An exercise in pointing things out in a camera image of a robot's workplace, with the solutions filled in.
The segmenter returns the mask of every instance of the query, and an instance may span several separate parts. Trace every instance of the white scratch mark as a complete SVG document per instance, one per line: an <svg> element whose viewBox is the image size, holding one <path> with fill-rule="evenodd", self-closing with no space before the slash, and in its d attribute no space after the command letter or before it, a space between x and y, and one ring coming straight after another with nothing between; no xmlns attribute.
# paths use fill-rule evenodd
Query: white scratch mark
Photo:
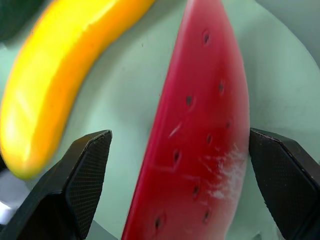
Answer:
<svg viewBox="0 0 320 240"><path fill-rule="evenodd" d="M169 135L169 138L171 138L173 135L175 135L177 133L177 131L179 131L179 129L181 128L182 123L180 122L178 126L175 127L175 129L172 130L172 132Z"/></svg>
<svg viewBox="0 0 320 240"><path fill-rule="evenodd" d="M205 168L206 168L210 173L212 173L212 174L214 173L214 171L212 170L212 168L209 167L204 161L202 161L201 158L198 158L198 161L199 161L200 163L202 163L202 165L205 166Z"/></svg>
<svg viewBox="0 0 320 240"><path fill-rule="evenodd" d="M211 157L211 160L217 163L218 170L215 177L221 180L221 182L219 184L210 184L207 182L210 188L207 194L215 199L228 199L237 202L242 191L248 153L240 152L235 144L233 146L233 149L228 153L222 156Z"/></svg>
<svg viewBox="0 0 320 240"><path fill-rule="evenodd" d="M208 191L208 194L212 197L212 198L215 198L215 199L224 199L225 198L225 194L220 191L220 190L217 190L217 191Z"/></svg>

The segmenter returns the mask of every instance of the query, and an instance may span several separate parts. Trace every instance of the textured gripper pad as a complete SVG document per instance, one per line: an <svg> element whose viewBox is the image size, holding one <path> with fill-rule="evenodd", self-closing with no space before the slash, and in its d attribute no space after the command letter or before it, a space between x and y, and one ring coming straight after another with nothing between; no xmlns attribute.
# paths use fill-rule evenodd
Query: textured gripper pad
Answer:
<svg viewBox="0 0 320 240"><path fill-rule="evenodd" d="M282 236L300 240L297 234L310 218L319 192L285 145L262 132L252 129L249 142L258 187Z"/></svg>
<svg viewBox="0 0 320 240"><path fill-rule="evenodd" d="M81 239L88 235L105 178L111 132L92 141L66 188L66 201Z"/></svg>

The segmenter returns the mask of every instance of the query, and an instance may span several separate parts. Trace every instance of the yellow banana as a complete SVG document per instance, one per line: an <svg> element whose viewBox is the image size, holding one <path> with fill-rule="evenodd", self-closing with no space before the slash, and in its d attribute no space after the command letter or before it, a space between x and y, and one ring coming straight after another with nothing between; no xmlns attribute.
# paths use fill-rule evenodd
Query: yellow banana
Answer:
<svg viewBox="0 0 320 240"><path fill-rule="evenodd" d="M97 57L155 0L55 0L26 40L0 111L7 167L29 179L51 159L78 90Z"/></svg>

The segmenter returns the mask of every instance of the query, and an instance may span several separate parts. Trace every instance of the dark green object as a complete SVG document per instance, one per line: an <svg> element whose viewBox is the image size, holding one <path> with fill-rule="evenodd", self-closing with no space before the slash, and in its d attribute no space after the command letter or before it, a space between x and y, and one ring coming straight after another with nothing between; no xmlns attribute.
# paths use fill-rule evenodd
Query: dark green object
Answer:
<svg viewBox="0 0 320 240"><path fill-rule="evenodd" d="M0 42L16 35L44 0L0 0Z"/></svg>

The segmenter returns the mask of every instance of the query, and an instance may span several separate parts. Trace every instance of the light green surface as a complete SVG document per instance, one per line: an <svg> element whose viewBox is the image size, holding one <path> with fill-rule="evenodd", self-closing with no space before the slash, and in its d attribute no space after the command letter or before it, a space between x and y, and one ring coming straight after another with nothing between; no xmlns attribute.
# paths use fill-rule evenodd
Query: light green surface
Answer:
<svg viewBox="0 0 320 240"><path fill-rule="evenodd" d="M251 126L296 139L320 159L314 144L320 138L320 73L314 60L282 23L253 0L223 3L243 54ZM117 238L127 218L185 4L185 0L158 0L105 51L78 95L53 160L59 160L70 143L84 134L113 131L95 220ZM14 41L0 45L1 95L32 22ZM261 232L262 239L272 240L275 231L249 164L226 239L251 240Z"/></svg>
<svg viewBox="0 0 320 240"><path fill-rule="evenodd" d="M89 233L85 240L117 240L96 221L92 221Z"/></svg>

